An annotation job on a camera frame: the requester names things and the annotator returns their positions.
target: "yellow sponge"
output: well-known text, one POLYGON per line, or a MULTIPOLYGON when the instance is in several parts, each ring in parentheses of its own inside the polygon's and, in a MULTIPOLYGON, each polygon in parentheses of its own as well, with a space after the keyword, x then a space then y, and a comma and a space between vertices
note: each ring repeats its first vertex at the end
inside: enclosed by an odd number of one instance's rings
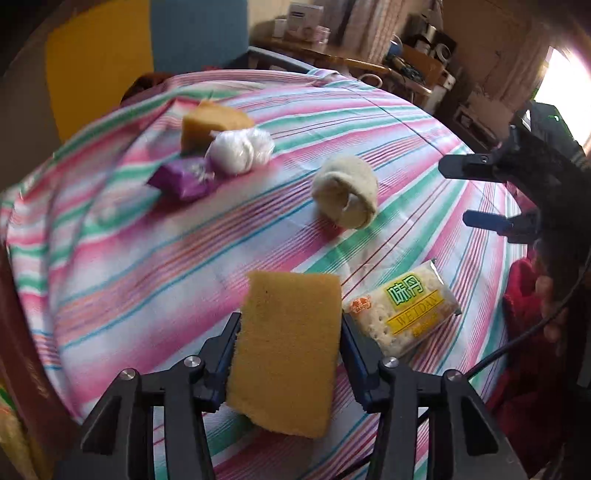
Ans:
POLYGON ((339 277, 256 271, 249 279, 227 402, 267 430, 322 437, 339 350, 339 277))
POLYGON ((203 100, 183 117, 181 151, 186 153, 196 148, 206 148, 212 142, 210 132, 242 130, 254 127, 255 122, 240 110, 203 100))

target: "purple snack bag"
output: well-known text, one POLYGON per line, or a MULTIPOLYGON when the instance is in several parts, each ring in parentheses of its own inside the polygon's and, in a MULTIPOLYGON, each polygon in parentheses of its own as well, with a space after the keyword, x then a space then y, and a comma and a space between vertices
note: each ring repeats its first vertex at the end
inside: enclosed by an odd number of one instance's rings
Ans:
POLYGON ((148 185, 181 202, 193 202, 214 192, 219 180, 208 159, 180 158, 160 165, 148 185))

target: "white plastic bag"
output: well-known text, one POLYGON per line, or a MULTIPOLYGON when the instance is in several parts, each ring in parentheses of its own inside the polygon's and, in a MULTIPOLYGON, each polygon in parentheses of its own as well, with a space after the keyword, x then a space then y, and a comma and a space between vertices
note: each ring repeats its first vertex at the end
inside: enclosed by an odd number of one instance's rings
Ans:
POLYGON ((219 132, 207 149, 206 157, 224 173, 240 175, 269 163, 275 142, 260 128, 219 132))

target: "bright window light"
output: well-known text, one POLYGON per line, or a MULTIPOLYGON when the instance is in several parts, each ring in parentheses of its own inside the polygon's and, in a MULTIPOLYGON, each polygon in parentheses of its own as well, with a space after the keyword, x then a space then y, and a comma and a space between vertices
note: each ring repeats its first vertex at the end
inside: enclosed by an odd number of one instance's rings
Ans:
POLYGON ((591 75, 575 56, 553 50, 534 100, 554 105, 580 145, 591 135, 591 75))

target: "striped bedsheet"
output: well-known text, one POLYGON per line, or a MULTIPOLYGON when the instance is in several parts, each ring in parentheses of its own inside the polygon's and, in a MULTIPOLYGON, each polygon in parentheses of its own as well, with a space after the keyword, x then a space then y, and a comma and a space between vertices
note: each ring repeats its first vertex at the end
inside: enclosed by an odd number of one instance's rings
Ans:
MULTIPOLYGON (((2 197, 0 233, 49 379, 82 421, 121 369, 168 368, 219 334, 240 308, 250 270, 334 273, 345 299, 428 258, 437 258, 463 314, 409 360, 429 372, 469 368, 504 341, 499 299, 524 250, 462 224, 466 209, 518 213, 503 185, 439 174, 443 154, 468 151, 415 106, 328 70, 168 80, 164 93, 89 125, 2 197), (145 183, 178 158, 182 116, 204 98, 247 112, 272 134, 275 153, 265 170, 179 207, 145 183), (379 178, 378 215, 362 231, 341 231, 310 197, 314 172, 339 152, 362 157, 379 178)), ((494 386, 498 368, 473 380, 479 392, 494 386)), ((266 432, 226 406, 205 415, 217 478, 330 478, 371 451, 378 425, 354 401, 342 365, 332 415, 317 441, 266 432)), ((423 426, 418 478, 426 433, 423 426)), ((158 411, 158 479, 166 476, 163 436, 158 411)))

